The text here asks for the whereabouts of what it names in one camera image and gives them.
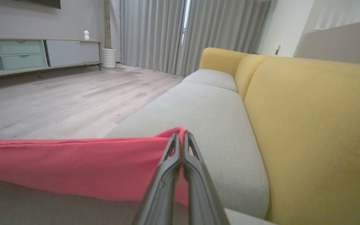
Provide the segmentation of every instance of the white cabinet door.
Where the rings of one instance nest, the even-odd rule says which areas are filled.
[[[82,54],[79,41],[46,40],[50,66],[81,64]]]
[[[82,63],[100,61],[100,49],[97,42],[80,42]]]

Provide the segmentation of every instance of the yellow backrest cushion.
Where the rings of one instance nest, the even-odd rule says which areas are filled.
[[[234,77],[240,60],[246,55],[243,52],[207,47],[202,52],[200,69],[222,71]]]
[[[269,179],[266,219],[360,224],[360,65],[270,57],[244,104]]]
[[[236,81],[238,93],[243,100],[255,70],[268,57],[266,55],[247,54],[240,60],[234,80]]]

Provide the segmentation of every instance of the drawer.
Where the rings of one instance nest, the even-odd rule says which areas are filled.
[[[43,55],[22,55],[4,57],[7,70],[44,66]]]
[[[64,66],[82,63],[79,41],[46,40],[50,66]]]
[[[82,63],[100,61],[100,48],[97,42],[80,42]]]
[[[3,55],[41,53],[39,40],[0,40]]]

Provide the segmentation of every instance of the plant stem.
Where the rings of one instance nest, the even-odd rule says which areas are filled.
[[[110,10],[109,10],[109,1],[104,0],[104,16],[105,16],[105,48],[111,49],[110,44]]]

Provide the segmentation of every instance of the white figurine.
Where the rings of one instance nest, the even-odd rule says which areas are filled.
[[[89,36],[90,32],[88,30],[84,31],[84,39],[89,40],[90,36]]]

